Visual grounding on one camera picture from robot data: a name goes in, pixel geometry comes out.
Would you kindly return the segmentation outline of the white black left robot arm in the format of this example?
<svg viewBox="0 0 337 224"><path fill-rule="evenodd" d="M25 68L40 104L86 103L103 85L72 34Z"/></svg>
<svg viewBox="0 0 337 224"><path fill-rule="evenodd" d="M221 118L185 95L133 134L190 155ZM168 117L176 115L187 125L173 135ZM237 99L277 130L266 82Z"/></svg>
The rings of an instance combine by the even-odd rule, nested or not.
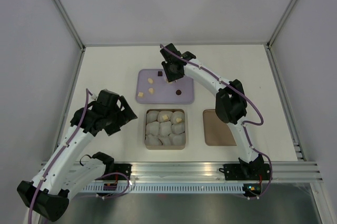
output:
<svg viewBox="0 0 337 224"><path fill-rule="evenodd" d="M33 214L55 222L66 211L70 201L94 180L124 177L130 186L130 177L115 170L114 158L103 152L90 156L87 164L74 173L70 172L76 159L97 134L105 131L108 136L137 119L125 97L107 89L94 97L85 90L84 107L77 110L70 121L64 139L36 176L21 181L17 192L28 207L27 223L33 223Z"/></svg>

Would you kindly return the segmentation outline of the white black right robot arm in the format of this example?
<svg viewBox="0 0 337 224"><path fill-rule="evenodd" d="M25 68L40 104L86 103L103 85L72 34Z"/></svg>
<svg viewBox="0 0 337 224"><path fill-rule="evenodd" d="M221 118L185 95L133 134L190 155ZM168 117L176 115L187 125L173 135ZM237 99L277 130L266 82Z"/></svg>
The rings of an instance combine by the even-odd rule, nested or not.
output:
<svg viewBox="0 0 337 224"><path fill-rule="evenodd" d="M224 169L233 180L271 180L270 158L259 151L249 136L249 125L261 126L263 116L244 94L239 80L227 80L205 67L189 51L181 53L170 43L161 45L162 67L169 82L185 76L192 78L215 96L215 113L229 127L239 154L239 163Z"/></svg>

